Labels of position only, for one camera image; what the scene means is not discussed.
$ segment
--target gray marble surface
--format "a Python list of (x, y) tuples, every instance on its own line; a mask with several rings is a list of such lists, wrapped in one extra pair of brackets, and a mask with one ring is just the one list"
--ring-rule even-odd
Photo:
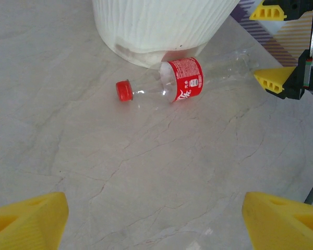
[[(63, 191), (61, 249), (251, 249), (247, 191), (303, 201), (313, 185), (313, 96), (254, 79), (161, 105), (119, 103), (143, 70), (100, 39), (89, 0), (0, 0), (0, 206)], [(203, 57), (252, 45), (232, 18)]]

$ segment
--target white bucket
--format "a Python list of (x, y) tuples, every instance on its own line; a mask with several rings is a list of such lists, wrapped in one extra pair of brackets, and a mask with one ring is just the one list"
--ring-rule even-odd
[(239, 0), (93, 0), (96, 27), (125, 60), (150, 67), (197, 56)]

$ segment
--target plastic bottle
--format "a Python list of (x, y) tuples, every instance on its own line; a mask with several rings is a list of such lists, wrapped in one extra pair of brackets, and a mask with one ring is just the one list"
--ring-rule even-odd
[(214, 57), (202, 65), (199, 60), (191, 57), (161, 62), (136, 80), (117, 82), (118, 98), (126, 102), (142, 95), (158, 95), (171, 103), (208, 91), (214, 83), (244, 78), (258, 66), (247, 50)]

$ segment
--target red bottle label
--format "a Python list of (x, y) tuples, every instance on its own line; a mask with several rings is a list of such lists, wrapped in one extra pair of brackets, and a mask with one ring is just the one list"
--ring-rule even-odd
[(168, 62), (174, 70), (177, 94), (173, 101), (199, 95), (203, 89), (203, 71), (198, 61), (184, 58)]

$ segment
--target bottle cap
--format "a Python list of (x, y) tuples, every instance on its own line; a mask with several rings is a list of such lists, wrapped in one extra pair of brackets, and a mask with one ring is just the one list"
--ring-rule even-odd
[(134, 98), (130, 82), (128, 80), (116, 83), (117, 95), (121, 102), (130, 101)]

